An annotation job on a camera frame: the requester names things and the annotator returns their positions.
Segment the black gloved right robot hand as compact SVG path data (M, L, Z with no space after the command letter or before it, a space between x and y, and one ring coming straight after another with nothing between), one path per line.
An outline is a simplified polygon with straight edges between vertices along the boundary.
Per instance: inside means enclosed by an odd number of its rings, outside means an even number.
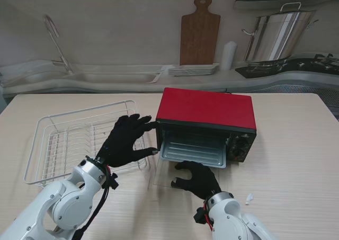
M176 177L171 187L189 191L202 200L221 192L214 173L207 166L192 161L183 161L175 165L176 170L189 170L192 177L185 180Z

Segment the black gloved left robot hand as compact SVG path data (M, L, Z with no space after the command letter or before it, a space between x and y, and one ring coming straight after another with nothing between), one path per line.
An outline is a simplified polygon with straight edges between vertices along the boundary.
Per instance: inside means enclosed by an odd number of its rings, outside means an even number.
M120 167L157 154L158 149L154 147L139 150L133 148L137 139L155 127L156 122L151 120L150 115L144 117L139 114L121 116L95 159L110 167Z

